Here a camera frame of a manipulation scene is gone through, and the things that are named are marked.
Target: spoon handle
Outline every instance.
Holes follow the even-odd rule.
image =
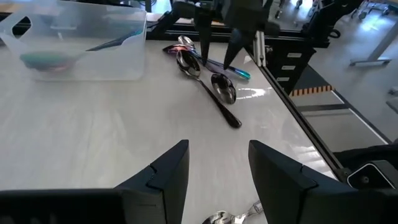
[[[253,206],[248,210],[247,215],[248,217],[255,214],[260,214],[263,212],[264,209],[262,208],[261,202],[258,200]]]
[[[224,115],[224,118],[228,122],[228,124],[233,128],[240,128],[242,126],[242,122],[218,101],[217,97],[209,90],[209,88],[207,88],[207,86],[200,79],[198,79],[198,82],[200,82],[200,84],[204,87],[207,93],[214,100],[214,102],[220,109],[221,113]]]

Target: silver spoon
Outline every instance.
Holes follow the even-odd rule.
[[[199,59],[199,60],[201,59],[201,55],[197,52],[195,44],[193,43],[193,41],[189,37],[184,36],[184,35],[180,35],[178,37],[178,41],[180,42],[180,44],[188,46],[190,48],[191,52],[194,54],[194,56],[197,59]],[[210,63],[212,63],[214,65],[217,65],[217,66],[219,66],[221,68],[224,67],[224,64],[216,62],[215,60],[212,60],[212,59],[209,59],[209,58],[207,59],[207,62],[210,62]],[[235,74],[239,75],[240,77],[242,77],[242,78],[244,78],[246,80],[249,80],[250,77],[251,77],[250,74],[248,74],[247,72],[245,72],[243,70],[240,70],[238,68],[229,66],[227,69],[231,70],[232,72],[234,72]]]
[[[236,89],[232,81],[226,75],[214,73],[211,76],[211,85],[213,85],[213,88],[222,101],[231,105],[235,103]]]
[[[242,224],[248,217],[260,214],[262,211],[261,202],[258,201],[242,215],[232,215],[226,211],[216,212],[208,217],[202,224]]]
[[[27,68],[34,68],[40,72],[62,72],[74,66],[78,60],[87,56],[89,52],[95,52],[102,49],[119,46],[127,38],[134,35],[139,35],[141,33],[142,30],[134,30],[120,38],[87,49],[78,55],[68,55],[65,52],[58,51],[34,51],[20,55],[19,59]]]
[[[218,101],[217,97],[199,79],[200,67],[198,62],[190,52],[186,50],[179,50],[177,52],[177,64],[180,67],[181,71],[183,71],[188,77],[200,82],[200,84],[204,87],[204,89],[216,103],[221,113],[224,115],[225,120],[231,127],[240,128],[242,126],[242,122],[238,118],[236,118],[224,105],[222,105]]]

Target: table leg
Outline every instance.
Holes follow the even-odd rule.
[[[391,28],[387,35],[381,40],[380,44],[373,50],[368,58],[363,59],[351,59],[349,65],[355,66],[357,63],[369,63],[369,62],[382,62],[388,64],[392,59],[386,57],[380,57],[381,54],[390,46],[392,41],[398,35],[398,22]]]
[[[152,12],[152,1],[145,0],[145,11]]]

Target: spoon bowl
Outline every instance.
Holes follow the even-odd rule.
[[[211,85],[216,90],[218,98],[223,102],[230,105],[236,102],[236,89],[226,75],[214,73],[211,76]]]
[[[195,44],[189,37],[180,35],[178,37],[178,41],[180,42],[180,44],[186,45],[196,51]]]
[[[261,202],[257,201],[242,215],[232,215],[226,211],[219,211],[208,217],[202,224],[243,224],[248,217],[260,214],[263,211]]]
[[[139,35],[142,30],[134,30],[127,35],[111,40],[107,43],[85,50],[78,55],[68,55],[65,52],[58,51],[34,51],[20,55],[19,59],[27,68],[33,68],[40,72],[62,72],[74,66],[82,57],[88,55],[87,52],[115,47],[121,45],[127,38]]]

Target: black metal frame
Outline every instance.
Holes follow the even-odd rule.
[[[0,13],[0,21],[7,17],[8,13]],[[21,21],[18,25],[13,28],[13,32],[15,35],[23,34],[30,27],[29,21]],[[224,42],[227,43],[230,38],[231,29],[223,26],[213,26],[212,27],[212,42]],[[171,28],[169,28],[164,34],[152,34],[150,30],[147,31],[147,40],[177,40],[177,37],[180,35],[186,35],[194,41],[199,40],[198,32],[194,29],[192,24],[174,24]],[[319,41],[314,39],[305,38],[305,35],[300,31],[295,30],[281,30],[279,32],[279,37],[270,37],[266,36],[265,42],[267,45],[284,45],[286,47],[289,46],[297,46],[298,44],[308,46],[308,47],[320,47],[325,48],[329,46],[329,42]],[[245,47],[248,54],[253,58],[252,47]],[[294,103],[290,100],[288,94],[282,89],[282,87],[278,84],[275,78],[272,76],[270,71],[267,68],[259,67],[260,71],[264,74],[265,78],[271,84],[273,89],[279,95],[281,100],[286,105],[287,109],[292,113],[298,124],[304,130],[308,138],[314,144],[314,146],[318,149],[319,153],[322,155],[326,163],[331,167],[334,174],[337,178],[344,182],[345,178],[340,174],[340,170],[343,166],[338,162],[337,158],[333,155],[333,153],[327,148],[326,144],[321,140],[319,135],[314,131],[314,129],[310,126],[308,121],[303,117]]]

